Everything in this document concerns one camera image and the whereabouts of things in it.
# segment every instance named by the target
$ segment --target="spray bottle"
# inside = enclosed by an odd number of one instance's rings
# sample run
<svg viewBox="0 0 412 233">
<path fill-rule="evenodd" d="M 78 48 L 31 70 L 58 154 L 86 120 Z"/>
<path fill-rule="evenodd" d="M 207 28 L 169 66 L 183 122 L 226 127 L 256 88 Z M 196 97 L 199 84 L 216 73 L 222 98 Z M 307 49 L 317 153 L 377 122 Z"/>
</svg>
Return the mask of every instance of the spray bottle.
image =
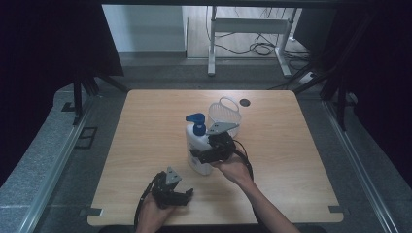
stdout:
<svg viewBox="0 0 412 233">
<path fill-rule="evenodd" d="M 212 173 L 212 166 L 208 163 L 201 164 L 199 159 L 193 157 L 190 150 L 205 151 L 211 148 L 209 138 L 206 135 L 205 115 L 194 114 L 186 116 L 186 121 L 193 122 L 186 127 L 186 140 L 188 142 L 188 163 L 194 171 L 209 175 Z"/>
</svg>

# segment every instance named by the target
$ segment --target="blue pump nozzle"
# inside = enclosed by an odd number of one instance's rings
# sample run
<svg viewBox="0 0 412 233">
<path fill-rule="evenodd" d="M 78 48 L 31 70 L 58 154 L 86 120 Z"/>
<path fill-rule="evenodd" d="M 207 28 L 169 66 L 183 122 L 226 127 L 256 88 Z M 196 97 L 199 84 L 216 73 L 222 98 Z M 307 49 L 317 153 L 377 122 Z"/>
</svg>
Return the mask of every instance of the blue pump nozzle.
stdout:
<svg viewBox="0 0 412 233">
<path fill-rule="evenodd" d="M 203 136 L 206 133 L 205 115 L 198 113 L 186 116 L 186 121 L 194 123 L 193 134 L 196 136 Z"/>
</svg>

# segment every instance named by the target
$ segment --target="wooden table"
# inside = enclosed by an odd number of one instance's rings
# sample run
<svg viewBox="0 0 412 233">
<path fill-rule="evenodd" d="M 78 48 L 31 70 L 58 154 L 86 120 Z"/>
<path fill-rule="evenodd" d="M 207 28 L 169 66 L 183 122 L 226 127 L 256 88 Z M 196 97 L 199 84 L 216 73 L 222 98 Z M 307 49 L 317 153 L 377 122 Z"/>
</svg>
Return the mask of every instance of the wooden table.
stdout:
<svg viewBox="0 0 412 233">
<path fill-rule="evenodd" d="M 171 166 L 183 179 L 175 191 L 194 188 L 186 207 L 166 225 L 256 223 L 238 186 L 220 171 L 209 176 L 187 163 L 185 117 L 207 116 L 222 96 L 248 99 L 236 139 L 246 148 L 261 191 L 291 222 L 339 222 L 342 213 L 294 94 L 286 90 L 131 90 L 97 187 L 91 225 L 132 225 L 143 190 Z"/>
</svg>

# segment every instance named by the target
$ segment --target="human hand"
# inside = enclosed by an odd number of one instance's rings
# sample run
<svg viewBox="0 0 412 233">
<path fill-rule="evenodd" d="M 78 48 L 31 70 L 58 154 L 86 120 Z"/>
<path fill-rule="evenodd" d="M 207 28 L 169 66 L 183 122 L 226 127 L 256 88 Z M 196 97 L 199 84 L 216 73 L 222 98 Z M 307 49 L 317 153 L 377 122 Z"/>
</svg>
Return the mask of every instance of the human hand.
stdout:
<svg viewBox="0 0 412 233">
<path fill-rule="evenodd" d="M 143 201 L 136 233 L 155 233 L 175 209 L 175 206 L 159 208 L 152 193 L 149 193 Z"/>
<path fill-rule="evenodd" d="M 228 180 L 237 185 L 252 182 L 248 168 L 237 154 L 231 155 L 226 161 L 213 162 L 211 165 L 221 170 Z"/>
</svg>

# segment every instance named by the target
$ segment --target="white wall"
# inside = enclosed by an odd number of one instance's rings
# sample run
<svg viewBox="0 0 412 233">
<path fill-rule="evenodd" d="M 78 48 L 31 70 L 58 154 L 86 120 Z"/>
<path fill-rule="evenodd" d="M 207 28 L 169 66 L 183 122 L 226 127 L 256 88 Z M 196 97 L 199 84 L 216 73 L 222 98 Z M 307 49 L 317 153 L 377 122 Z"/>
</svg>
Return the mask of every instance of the white wall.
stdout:
<svg viewBox="0 0 412 233">
<path fill-rule="evenodd" d="M 186 51 L 182 6 L 103 5 L 118 52 Z"/>
</svg>

